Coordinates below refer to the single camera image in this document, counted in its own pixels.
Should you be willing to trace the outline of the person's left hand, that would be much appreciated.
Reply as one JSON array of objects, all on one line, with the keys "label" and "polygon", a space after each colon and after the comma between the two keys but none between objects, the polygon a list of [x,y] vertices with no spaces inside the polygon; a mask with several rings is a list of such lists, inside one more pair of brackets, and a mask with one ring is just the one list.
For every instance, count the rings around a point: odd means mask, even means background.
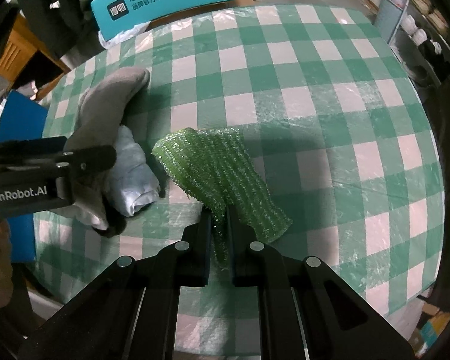
[{"label": "person's left hand", "polygon": [[10,303],[14,291],[11,249],[9,224],[3,220],[0,222],[0,308]]}]

